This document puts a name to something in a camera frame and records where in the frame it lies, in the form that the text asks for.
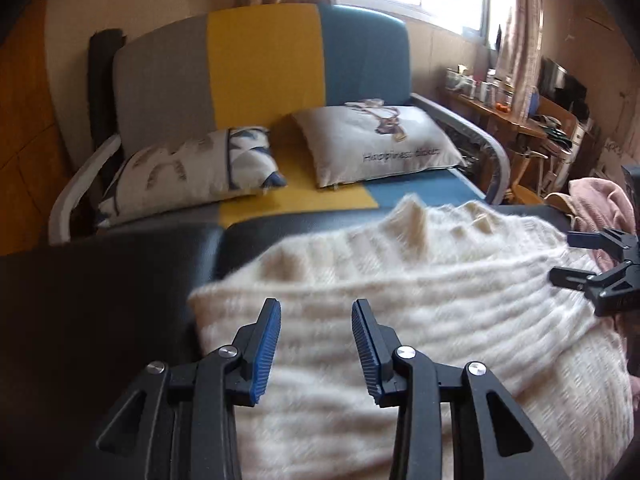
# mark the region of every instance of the pillow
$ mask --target pillow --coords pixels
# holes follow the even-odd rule
[[[285,186],[267,133],[261,126],[230,128],[140,150],[108,187],[98,226]]]
[[[313,155],[319,187],[464,164],[420,108],[373,101],[310,108],[293,117]]]

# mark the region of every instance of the white knit sweater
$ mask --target white knit sweater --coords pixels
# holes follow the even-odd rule
[[[286,238],[220,283],[196,290],[205,352],[282,304],[266,394],[237,408],[246,479],[388,478],[396,409],[367,395],[351,303],[434,362],[487,364],[524,407],[574,480],[600,480],[633,433],[620,339],[578,292],[554,288],[552,266],[596,270],[538,218],[469,202],[426,208],[405,197],[383,221]],[[452,478],[444,410],[443,478]]]

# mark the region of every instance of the ridged rubber pad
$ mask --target ridged rubber pad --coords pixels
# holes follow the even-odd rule
[[[260,400],[260,397],[267,389],[269,373],[271,371],[271,365],[273,364],[273,355],[275,354],[278,337],[280,336],[281,322],[282,312],[280,310],[280,305],[276,304],[271,310],[267,326],[262,333],[260,348],[258,348],[258,352],[254,360],[254,380],[251,390],[249,391],[249,396],[255,404],[258,403],[258,400]]]
[[[365,326],[362,313],[357,304],[351,309],[351,331],[356,341],[360,365],[364,373],[364,380],[367,383],[367,391],[374,398],[376,403],[382,396],[382,386],[380,380],[380,361],[376,355],[369,331]]]

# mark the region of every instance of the window frame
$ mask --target window frame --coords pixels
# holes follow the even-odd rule
[[[453,32],[454,34],[458,34],[466,40],[473,41],[475,43],[488,44],[491,0],[482,0],[480,30],[453,25],[447,20],[443,20],[419,6],[404,4],[396,2],[395,0],[337,0],[337,3],[353,7],[380,10],[381,12],[396,14],[398,16],[411,18],[412,20],[427,22],[431,25],[435,25],[436,27],[444,28],[445,30]]]

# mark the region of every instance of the silver bolt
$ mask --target silver bolt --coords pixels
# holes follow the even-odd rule
[[[162,361],[151,361],[146,366],[146,371],[153,375],[159,375],[164,372],[164,363]]]
[[[415,357],[415,348],[411,346],[399,346],[396,348],[396,354],[402,359],[413,359]]]
[[[232,357],[236,357],[238,355],[238,349],[235,346],[225,345],[220,350],[218,350],[218,355],[225,359],[231,359]]]
[[[473,375],[484,375],[486,373],[486,366],[482,363],[469,363],[468,368]]]

